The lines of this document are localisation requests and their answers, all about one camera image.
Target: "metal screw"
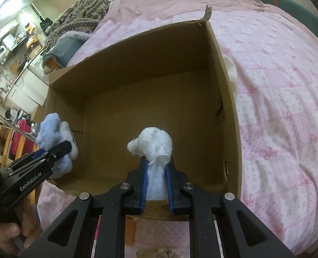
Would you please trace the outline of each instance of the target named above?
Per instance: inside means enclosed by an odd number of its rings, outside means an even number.
[[[186,182],[186,183],[183,184],[183,187],[184,187],[185,189],[190,190],[190,189],[193,189],[195,186],[194,186],[194,184],[191,183],[191,182]]]
[[[225,194],[225,198],[226,198],[226,200],[232,201],[232,200],[234,200],[235,196],[231,192],[227,192]]]
[[[127,190],[127,189],[130,188],[130,184],[129,184],[128,182],[124,182],[124,183],[121,184],[120,187],[121,187],[121,189],[123,189],[123,190]]]
[[[88,200],[89,197],[90,197],[90,194],[87,193],[87,192],[82,192],[82,193],[79,195],[79,199],[82,200],[82,201]]]

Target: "teal pillow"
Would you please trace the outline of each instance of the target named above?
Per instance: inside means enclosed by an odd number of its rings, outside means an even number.
[[[292,0],[261,0],[265,4],[279,7],[299,20],[318,38],[318,17]]]

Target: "patterned blanket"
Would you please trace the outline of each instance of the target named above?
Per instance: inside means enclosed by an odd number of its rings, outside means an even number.
[[[109,10],[110,0],[79,0],[67,9],[46,32],[49,34],[43,49],[45,55],[68,31],[92,33]],[[45,67],[44,74],[53,70]]]

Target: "pink bedsheet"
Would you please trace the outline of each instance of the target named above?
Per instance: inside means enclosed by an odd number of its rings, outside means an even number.
[[[241,200],[298,254],[318,240],[318,39],[304,25],[259,0],[117,0],[69,65],[140,32],[199,19],[206,5],[238,74]]]

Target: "finger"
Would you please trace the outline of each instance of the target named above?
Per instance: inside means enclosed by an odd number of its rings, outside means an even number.
[[[33,232],[26,238],[24,247],[27,249],[42,234],[41,225],[37,222]]]
[[[22,234],[28,237],[36,227],[36,216],[29,204],[29,199],[23,202],[23,222],[22,222]]]
[[[20,228],[16,223],[0,222],[0,242],[6,242],[9,239],[16,238],[20,234]]]

